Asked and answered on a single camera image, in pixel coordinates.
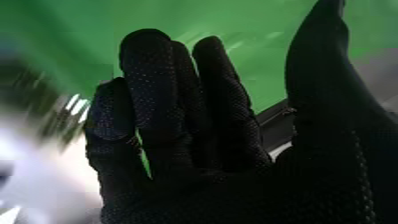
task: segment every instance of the green background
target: green background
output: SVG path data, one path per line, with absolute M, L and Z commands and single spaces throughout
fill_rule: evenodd
M 159 28 L 189 47 L 217 35 L 260 112 L 285 98 L 285 58 L 317 0 L 3 0 L 0 41 L 70 94 L 91 98 L 118 68 L 118 45 L 141 28 Z M 347 0 L 351 57 L 398 47 L 398 0 Z

